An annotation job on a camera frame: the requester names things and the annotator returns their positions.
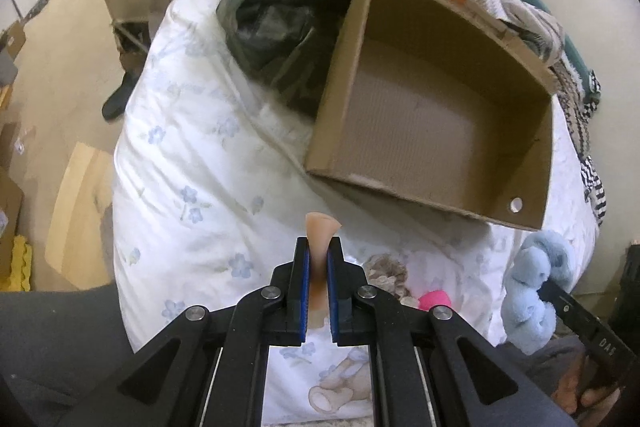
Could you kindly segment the beige lace scrunchie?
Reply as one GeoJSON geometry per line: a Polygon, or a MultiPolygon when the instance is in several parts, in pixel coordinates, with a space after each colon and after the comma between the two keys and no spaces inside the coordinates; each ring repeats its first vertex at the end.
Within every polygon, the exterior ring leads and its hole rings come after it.
{"type": "Polygon", "coordinates": [[[388,254],[372,256],[364,262],[363,270],[370,285],[387,291],[398,300],[410,297],[406,286],[408,270],[395,257],[388,254]]]}

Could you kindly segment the light blue fluffy scrunchie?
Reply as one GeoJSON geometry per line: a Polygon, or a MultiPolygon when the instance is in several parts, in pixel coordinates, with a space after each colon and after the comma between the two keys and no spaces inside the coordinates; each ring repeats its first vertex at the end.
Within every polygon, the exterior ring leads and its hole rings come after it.
{"type": "Polygon", "coordinates": [[[572,246],[559,233],[539,231],[524,239],[504,280],[501,318],[506,340],[524,355],[533,355],[551,339],[556,326],[555,309],[538,291],[553,282],[570,290],[572,246]]]}

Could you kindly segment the pink makeup sponge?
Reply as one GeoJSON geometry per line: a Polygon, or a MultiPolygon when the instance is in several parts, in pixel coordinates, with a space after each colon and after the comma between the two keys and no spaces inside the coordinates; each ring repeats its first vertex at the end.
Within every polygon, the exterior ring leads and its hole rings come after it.
{"type": "Polygon", "coordinates": [[[452,302],[446,291],[437,289],[437,291],[427,291],[418,299],[418,308],[422,311],[430,311],[439,306],[452,307],[452,302]]]}

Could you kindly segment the person's bare foot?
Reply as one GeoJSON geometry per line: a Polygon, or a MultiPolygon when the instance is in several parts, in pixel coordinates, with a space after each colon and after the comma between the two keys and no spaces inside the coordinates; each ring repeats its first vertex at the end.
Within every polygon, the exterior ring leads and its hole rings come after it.
{"type": "Polygon", "coordinates": [[[565,413],[576,418],[578,426],[599,426],[620,399],[620,388],[614,385],[587,388],[588,355],[581,355],[560,378],[551,399],[565,413]]]}

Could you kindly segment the brown cardboard box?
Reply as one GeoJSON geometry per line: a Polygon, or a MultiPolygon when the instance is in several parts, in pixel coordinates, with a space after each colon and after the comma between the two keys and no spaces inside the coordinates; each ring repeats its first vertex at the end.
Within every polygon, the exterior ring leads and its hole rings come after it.
{"type": "Polygon", "coordinates": [[[352,0],[309,173],[506,227],[544,221],[553,78],[470,0],[352,0]]]}

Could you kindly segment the flat cardboard sheet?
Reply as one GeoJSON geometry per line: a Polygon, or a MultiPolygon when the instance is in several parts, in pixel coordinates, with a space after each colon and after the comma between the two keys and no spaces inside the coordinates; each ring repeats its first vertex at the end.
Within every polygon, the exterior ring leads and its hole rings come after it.
{"type": "Polygon", "coordinates": [[[111,154],[75,145],[56,196],[44,259],[81,291],[114,279],[113,179],[111,154]]]}

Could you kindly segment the black and white knit cloth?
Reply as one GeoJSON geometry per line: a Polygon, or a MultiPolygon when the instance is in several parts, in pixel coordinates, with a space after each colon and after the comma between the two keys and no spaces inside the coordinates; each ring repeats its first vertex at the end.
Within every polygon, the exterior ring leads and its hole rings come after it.
{"type": "Polygon", "coordinates": [[[608,210],[608,201],[591,157],[589,124],[600,105],[601,85],[596,74],[590,70],[587,87],[584,87],[582,77],[566,54],[550,67],[550,72],[554,76],[556,95],[579,160],[585,201],[600,227],[608,210]]]}

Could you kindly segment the dark camouflage garment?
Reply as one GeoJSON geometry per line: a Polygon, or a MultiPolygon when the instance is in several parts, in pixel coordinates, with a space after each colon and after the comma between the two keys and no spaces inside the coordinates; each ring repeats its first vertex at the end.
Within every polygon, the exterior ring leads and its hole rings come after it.
{"type": "Polygon", "coordinates": [[[314,117],[350,2],[221,0],[217,17],[242,71],[314,117]]]}

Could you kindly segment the yellow foam piece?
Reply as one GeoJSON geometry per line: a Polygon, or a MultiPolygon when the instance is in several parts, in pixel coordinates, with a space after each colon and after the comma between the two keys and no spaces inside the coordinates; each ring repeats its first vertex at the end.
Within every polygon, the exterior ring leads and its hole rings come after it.
{"type": "Polygon", "coordinates": [[[31,291],[32,284],[32,245],[24,235],[17,235],[13,239],[10,271],[1,279],[1,290],[6,293],[31,291]]]}

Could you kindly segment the cardboard box with label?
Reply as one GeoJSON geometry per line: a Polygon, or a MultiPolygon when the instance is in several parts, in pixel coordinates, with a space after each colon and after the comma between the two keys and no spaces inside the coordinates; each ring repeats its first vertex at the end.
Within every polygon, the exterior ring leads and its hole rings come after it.
{"type": "Polygon", "coordinates": [[[9,176],[4,168],[0,168],[0,277],[6,279],[11,270],[14,235],[20,215],[24,193],[9,176]]]}

